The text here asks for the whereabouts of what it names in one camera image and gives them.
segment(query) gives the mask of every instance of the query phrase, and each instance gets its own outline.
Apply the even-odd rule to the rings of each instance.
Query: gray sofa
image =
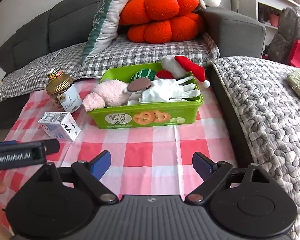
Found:
[[[46,54],[86,42],[99,3],[100,0],[64,0],[37,16],[0,47],[0,67],[9,74]],[[220,57],[261,56],[266,35],[261,23],[224,8],[207,8],[199,14],[205,18],[207,32],[218,46]],[[28,99],[26,94],[0,102],[0,129],[13,126]]]

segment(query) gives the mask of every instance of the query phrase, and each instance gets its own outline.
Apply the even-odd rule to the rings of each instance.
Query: green plush ball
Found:
[[[153,81],[155,74],[156,74],[156,72],[154,70],[149,69],[149,68],[143,68],[132,76],[131,82],[140,77],[146,77],[146,78],[150,79],[151,81]]]

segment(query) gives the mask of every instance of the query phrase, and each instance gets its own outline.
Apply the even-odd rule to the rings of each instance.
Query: gray patterned blanket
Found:
[[[114,67],[160,62],[170,54],[186,56],[199,65],[219,57],[219,49],[207,33],[191,41],[158,45],[133,43],[125,35],[120,35],[102,53],[82,65],[84,46],[85,43],[81,43],[52,52],[9,74],[0,85],[0,102],[45,89],[49,83],[46,74],[56,66],[60,66],[75,81],[81,78],[101,78],[106,70]]]
[[[300,98],[285,81],[297,68],[250,57],[213,60],[237,114],[252,157],[294,200],[290,233],[300,240]]]

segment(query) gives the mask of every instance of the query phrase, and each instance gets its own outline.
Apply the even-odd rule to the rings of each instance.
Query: green plastic box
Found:
[[[105,72],[101,81],[104,79],[118,79],[130,83],[131,77],[143,68],[150,68],[156,72],[162,70],[161,63],[112,68]],[[195,88],[199,89],[194,79],[186,84],[190,83],[194,83]],[[187,102],[105,107],[92,110],[87,114],[92,116],[100,129],[188,124],[195,121],[198,108],[202,102],[203,98],[200,95],[189,99]]]

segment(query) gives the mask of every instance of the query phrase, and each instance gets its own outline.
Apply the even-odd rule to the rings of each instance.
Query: backpack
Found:
[[[269,59],[289,65],[289,54],[296,40],[300,40],[300,7],[286,8],[268,47]]]

